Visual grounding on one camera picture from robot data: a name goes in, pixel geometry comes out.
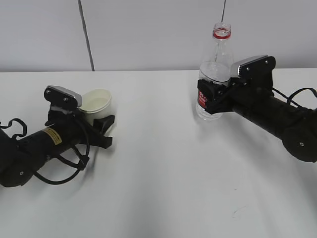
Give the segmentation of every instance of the plastic bottle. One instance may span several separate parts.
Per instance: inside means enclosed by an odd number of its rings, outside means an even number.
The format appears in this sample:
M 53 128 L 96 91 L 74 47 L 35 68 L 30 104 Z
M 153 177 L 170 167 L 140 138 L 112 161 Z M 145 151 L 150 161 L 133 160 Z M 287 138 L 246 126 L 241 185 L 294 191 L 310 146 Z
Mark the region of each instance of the plastic bottle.
M 200 65 L 199 79 L 212 81 L 216 84 L 227 84 L 230 78 L 230 67 L 233 63 L 233 53 L 228 45 L 231 36 L 231 26 L 226 23 L 215 24 L 212 32 L 213 47 L 207 52 Z M 200 118 L 213 120 L 222 113 L 209 114 L 205 111 L 207 99 L 198 91 L 196 111 Z

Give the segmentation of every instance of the yellow warning label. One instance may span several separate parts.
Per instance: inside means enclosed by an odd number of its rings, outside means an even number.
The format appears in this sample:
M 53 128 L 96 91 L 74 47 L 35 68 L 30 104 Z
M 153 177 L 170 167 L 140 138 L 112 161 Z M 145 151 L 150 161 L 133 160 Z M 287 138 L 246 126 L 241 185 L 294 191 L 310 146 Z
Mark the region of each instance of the yellow warning label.
M 45 132 L 47 135 L 50 136 L 50 138 L 53 140 L 55 145 L 58 145 L 61 143 L 61 137 L 60 135 L 56 132 L 56 130 L 52 129 L 52 128 L 45 128 L 42 130 L 43 132 Z

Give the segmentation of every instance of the white cup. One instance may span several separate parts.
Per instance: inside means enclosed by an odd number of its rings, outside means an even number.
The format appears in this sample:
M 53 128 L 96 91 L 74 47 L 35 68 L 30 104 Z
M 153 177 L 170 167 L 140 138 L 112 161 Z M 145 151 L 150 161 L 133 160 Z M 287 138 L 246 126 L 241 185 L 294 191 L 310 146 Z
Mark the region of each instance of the white cup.
M 82 96 L 82 106 L 79 110 L 85 113 L 86 121 L 93 125 L 94 119 L 101 119 L 111 115 L 110 105 L 111 93 L 105 89 L 95 89 Z

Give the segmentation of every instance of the robotic arm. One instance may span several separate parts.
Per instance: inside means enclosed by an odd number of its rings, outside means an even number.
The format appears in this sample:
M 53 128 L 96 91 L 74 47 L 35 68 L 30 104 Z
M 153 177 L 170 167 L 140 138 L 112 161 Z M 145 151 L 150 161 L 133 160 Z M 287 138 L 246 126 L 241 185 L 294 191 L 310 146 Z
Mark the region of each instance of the robotic arm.
M 282 140 L 290 154 L 305 162 L 317 161 L 317 111 L 301 107 L 292 99 L 303 88 L 286 97 L 273 88 L 274 57 L 251 57 L 231 66 L 231 78 L 226 84 L 198 80 L 207 101 L 205 111 L 214 114 L 236 112 Z M 273 91 L 287 98 L 283 102 Z
M 79 94 L 59 86 L 48 86 L 44 97 L 51 103 L 45 129 L 26 136 L 26 124 L 20 119 L 11 120 L 8 126 L 0 125 L 0 184 L 5 187 L 24 185 L 33 175 L 49 184 L 66 183 L 86 167 L 91 145 L 106 149 L 112 144 L 112 137 L 104 137 L 104 133 L 114 123 L 113 115 L 95 119 L 91 126 L 79 110 L 82 103 Z M 22 125 L 23 132 L 10 138 L 2 129 L 9 128 L 13 121 Z M 84 155 L 76 148 L 79 143 L 86 145 Z M 73 149 L 78 163 L 60 155 L 68 149 Z M 75 173 L 62 181 L 43 177 L 37 171 L 52 158 L 75 168 Z

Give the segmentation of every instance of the white table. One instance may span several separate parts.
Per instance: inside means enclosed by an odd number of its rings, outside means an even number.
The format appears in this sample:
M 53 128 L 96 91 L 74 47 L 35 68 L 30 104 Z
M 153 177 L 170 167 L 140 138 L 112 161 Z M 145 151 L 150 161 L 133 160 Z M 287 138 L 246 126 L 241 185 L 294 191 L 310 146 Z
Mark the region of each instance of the white table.
M 206 123 L 194 112 L 197 71 L 1 73 L 0 120 L 44 127 L 47 85 L 112 92 L 114 145 L 65 184 L 32 178 L 0 188 L 4 238 L 315 238 L 317 168 L 235 113 Z M 317 69 L 276 69 L 290 95 L 317 88 Z M 316 107 L 309 93 L 296 100 Z M 8 130 L 20 130 L 14 127 Z M 63 179 L 60 162 L 40 173 Z

